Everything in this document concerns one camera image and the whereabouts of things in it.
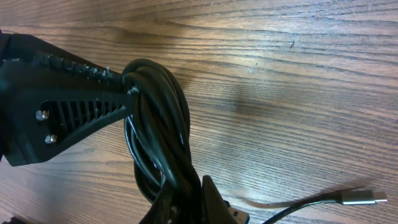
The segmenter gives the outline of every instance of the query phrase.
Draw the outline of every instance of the wooden table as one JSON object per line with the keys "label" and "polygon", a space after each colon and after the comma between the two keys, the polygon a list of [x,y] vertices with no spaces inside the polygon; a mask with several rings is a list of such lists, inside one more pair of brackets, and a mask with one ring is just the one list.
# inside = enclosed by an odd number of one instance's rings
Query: wooden table
{"label": "wooden table", "polygon": [[[397,223],[397,1],[2,0],[0,29],[118,72],[166,66],[187,96],[193,165],[251,223],[360,186],[389,203],[280,223]],[[43,164],[0,163],[0,221],[138,223],[149,207],[121,121]]]}

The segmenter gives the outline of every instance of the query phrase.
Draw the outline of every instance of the cable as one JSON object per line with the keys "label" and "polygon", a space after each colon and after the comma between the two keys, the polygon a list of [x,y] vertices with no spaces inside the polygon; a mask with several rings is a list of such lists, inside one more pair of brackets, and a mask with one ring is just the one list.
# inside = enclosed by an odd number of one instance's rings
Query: cable
{"label": "cable", "polygon": [[342,205],[372,205],[387,202],[384,192],[372,192],[371,190],[340,190],[315,197],[307,198],[294,203],[289,208],[279,212],[263,224],[273,224],[285,216],[302,208],[318,205],[320,203],[339,203]]}
{"label": "cable", "polygon": [[165,67],[132,61],[123,85],[135,95],[134,114],[124,120],[138,188],[154,202],[165,181],[190,200],[200,199],[200,180],[191,162],[190,115],[183,91]]}

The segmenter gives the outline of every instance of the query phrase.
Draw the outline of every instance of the usb connector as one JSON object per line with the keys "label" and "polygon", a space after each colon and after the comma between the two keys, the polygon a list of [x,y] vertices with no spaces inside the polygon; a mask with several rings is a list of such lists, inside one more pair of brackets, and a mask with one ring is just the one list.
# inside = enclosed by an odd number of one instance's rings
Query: usb connector
{"label": "usb connector", "polygon": [[371,190],[341,192],[340,204],[342,205],[373,205],[377,203],[387,203],[386,193]]}

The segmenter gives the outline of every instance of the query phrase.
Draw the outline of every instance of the bundled black cable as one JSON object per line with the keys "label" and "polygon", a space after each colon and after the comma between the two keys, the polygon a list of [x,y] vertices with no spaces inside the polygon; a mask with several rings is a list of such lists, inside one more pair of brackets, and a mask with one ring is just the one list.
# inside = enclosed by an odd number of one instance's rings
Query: bundled black cable
{"label": "bundled black cable", "polygon": [[123,70],[123,83],[136,95],[124,130],[140,191],[153,203],[167,180],[193,200],[200,180],[191,163],[190,115],[180,85],[165,67],[147,59],[132,61]]}

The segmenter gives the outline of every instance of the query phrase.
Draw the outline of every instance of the screw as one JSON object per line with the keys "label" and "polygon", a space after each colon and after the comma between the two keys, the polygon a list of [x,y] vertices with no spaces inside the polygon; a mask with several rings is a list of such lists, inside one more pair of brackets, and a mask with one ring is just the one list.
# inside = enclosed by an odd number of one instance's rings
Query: screw
{"label": "screw", "polygon": [[36,111],[36,119],[38,121],[44,121],[45,119],[49,118],[49,112],[48,111]]}
{"label": "screw", "polygon": [[57,141],[57,136],[55,134],[48,135],[44,139],[45,143],[51,144]]}

